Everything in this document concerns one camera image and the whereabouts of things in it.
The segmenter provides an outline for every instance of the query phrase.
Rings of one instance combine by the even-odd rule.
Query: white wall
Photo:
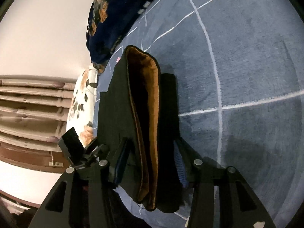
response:
[[[0,22],[0,74],[77,79],[90,64],[93,0],[15,0]]]

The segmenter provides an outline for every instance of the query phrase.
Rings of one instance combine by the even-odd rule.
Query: bed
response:
[[[300,16],[289,0],[154,0],[98,76],[94,135],[100,92],[123,50],[135,45],[176,76],[181,136],[202,156],[238,168],[276,226],[285,227],[304,200]],[[117,192],[151,227],[187,225],[191,196],[164,214]],[[218,206],[215,214],[218,227]]]

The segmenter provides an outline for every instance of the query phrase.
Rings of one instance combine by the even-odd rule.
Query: white floral pillow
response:
[[[96,94],[97,70],[90,65],[77,79],[66,122],[66,130],[74,127],[84,147],[94,138],[93,115]]]

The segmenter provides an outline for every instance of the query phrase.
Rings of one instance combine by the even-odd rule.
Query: silver screw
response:
[[[230,173],[235,173],[235,168],[232,167],[232,166],[228,167],[227,170],[228,170]]]
[[[66,173],[70,174],[74,172],[74,168],[73,167],[69,167],[65,170]]]
[[[100,160],[100,161],[99,161],[99,165],[100,165],[100,166],[105,166],[105,165],[107,165],[107,163],[108,163],[108,162],[107,162],[106,160]]]
[[[195,159],[194,160],[194,164],[196,164],[196,165],[202,165],[203,161],[201,161],[200,159]]]

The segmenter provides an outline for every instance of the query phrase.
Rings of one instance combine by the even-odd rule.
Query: curtain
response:
[[[68,167],[57,143],[66,131],[74,88],[74,83],[0,79],[0,160],[43,171]]]

